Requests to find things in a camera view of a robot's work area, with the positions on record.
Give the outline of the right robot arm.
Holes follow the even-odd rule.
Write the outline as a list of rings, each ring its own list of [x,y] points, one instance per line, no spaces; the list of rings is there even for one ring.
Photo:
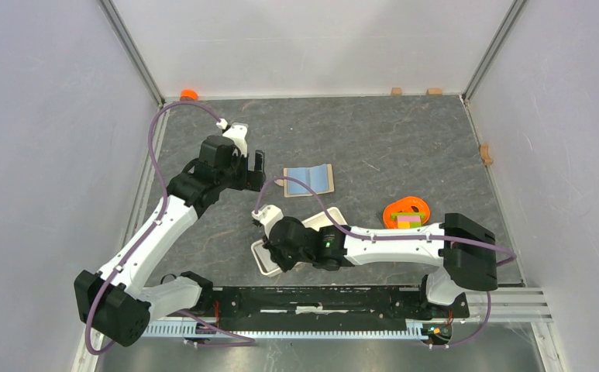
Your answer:
[[[298,263],[320,270],[375,263],[410,263],[435,267],[418,295],[418,306],[437,316],[464,291],[495,291],[495,235],[460,213],[441,223],[412,229],[367,229],[338,225],[314,229],[277,208],[252,214],[263,228],[263,249],[283,272]]]

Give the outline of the beige leather card holder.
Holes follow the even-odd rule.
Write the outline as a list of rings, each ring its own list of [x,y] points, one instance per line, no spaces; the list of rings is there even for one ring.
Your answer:
[[[306,184],[317,195],[332,193],[335,191],[335,182],[331,164],[321,164],[314,167],[292,167],[284,168],[284,177],[292,177]],[[286,198],[310,196],[311,193],[301,185],[293,182],[277,180],[276,185],[284,189]]]

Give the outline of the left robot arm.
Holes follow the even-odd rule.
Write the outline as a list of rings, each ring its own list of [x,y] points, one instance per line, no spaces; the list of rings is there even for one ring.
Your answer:
[[[256,150],[254,167],[244,139],[208,136],[198,157],[191,160],[165,187],[160,202],[144,226],[99,270],[83,270],[74,280],[80,320],[85,324],[85,346],[101,354],[91,343],[96,330],[110,344],[131,346],[148,325],[166,315],[190,310],[208,314],[214,295],[192,277],[147,287],[155,266],[175,241],[232,189],[258,192],[266,180],[265,153]]]

